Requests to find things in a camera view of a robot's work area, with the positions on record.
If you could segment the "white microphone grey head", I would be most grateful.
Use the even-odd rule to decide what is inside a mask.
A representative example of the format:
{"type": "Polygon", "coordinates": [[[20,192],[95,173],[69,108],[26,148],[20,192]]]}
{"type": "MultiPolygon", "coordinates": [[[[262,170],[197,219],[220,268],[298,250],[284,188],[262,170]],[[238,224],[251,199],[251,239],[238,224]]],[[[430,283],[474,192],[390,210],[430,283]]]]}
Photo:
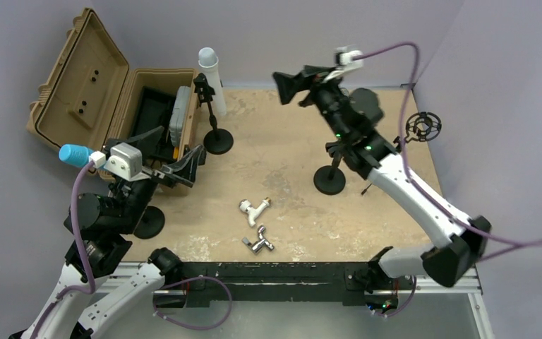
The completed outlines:
{"type": "Polygon", "coordinates": [[[209,86],[213,89],[212,102],[215,106],[215,114],[223,117],[227,114],[227,105],[219,76],[219,58],[215,50],[211,47],[200,49],[198,52],[198,64],[200,70],[207,78],[209,86]]]}

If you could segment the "blue microphone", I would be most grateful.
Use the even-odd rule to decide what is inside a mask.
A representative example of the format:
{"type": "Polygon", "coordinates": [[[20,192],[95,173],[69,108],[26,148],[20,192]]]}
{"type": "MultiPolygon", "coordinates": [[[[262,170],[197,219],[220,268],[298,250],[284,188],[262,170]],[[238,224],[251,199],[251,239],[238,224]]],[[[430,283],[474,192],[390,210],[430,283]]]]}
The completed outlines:
{"type": "Polygon", "coordinates": [[[86,146],[65,144],[59,149],[59,160],[67,165],[81,168],[89,163],[92,153],[93,150],[86,146]]]}

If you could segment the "black tripod shock-mount stand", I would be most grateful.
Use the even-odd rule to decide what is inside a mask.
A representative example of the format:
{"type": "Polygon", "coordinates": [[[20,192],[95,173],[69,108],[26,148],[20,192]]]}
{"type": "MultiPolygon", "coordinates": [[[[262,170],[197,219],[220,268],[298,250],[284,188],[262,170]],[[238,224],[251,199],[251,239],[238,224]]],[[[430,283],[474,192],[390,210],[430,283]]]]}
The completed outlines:
{"type": "Polygon", "coordinates": [[[366,152],[366,160],[376,167],[388,154],[401,153],[402,146],[412,141],[427,143],[437,138],[442,130],[441,118],[432,112],[417,112],[412,114],[404,124],[404,137],[396,136],[388,143],[374,127],[368,136],[362,140],[361,150],[366,152]]]}

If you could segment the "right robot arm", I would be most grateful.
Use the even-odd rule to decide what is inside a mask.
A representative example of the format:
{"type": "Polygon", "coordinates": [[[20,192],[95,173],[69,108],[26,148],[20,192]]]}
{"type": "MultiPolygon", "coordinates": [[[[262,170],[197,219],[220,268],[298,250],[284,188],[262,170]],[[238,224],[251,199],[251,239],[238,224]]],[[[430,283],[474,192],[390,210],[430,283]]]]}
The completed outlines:
{"type": "Polygon", "coordinates": [[[282,105],[299,92],[299,106],[315,106],[335,135],[333,143],[347,167],[381,189],[421,226],[429,245],[398,249],[385,247],[368,262],[368,278],[385,287],[405,275],[427,275],[443,287],[453,287],[482,258],[491,224],[470,217],[448,203],[404,163],[396,149],[377,130],[384,117],[378,95],[367,88],[345,93],[332,67],[306,65],[297,74],[275,71],[272,78],[282,105]]]}

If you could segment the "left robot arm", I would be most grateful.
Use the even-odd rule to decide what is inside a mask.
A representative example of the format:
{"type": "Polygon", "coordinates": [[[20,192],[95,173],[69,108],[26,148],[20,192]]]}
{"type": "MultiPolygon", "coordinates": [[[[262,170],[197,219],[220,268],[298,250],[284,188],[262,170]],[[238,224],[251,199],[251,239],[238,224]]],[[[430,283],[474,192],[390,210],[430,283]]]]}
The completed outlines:
{"type": "Polygon", "coordinates": [[[45,306],[16,338],[100,338],[141,297],[157,287],[180,284],[181,260],[161,248],[112,294],[93,298],[131,248],[127,236],[146,231],[152,237],[163,228],[164,218],[150,213],[156,188],[192,186],[205,162],[206,149],[197,145],[176,162],[148,167],[143,160],[155,151],[162,132],[157,127],[127,139],[111,138],[100,150],[60,147],[59,159],[80,170],[64,222],[74,240],[45,306]]]}

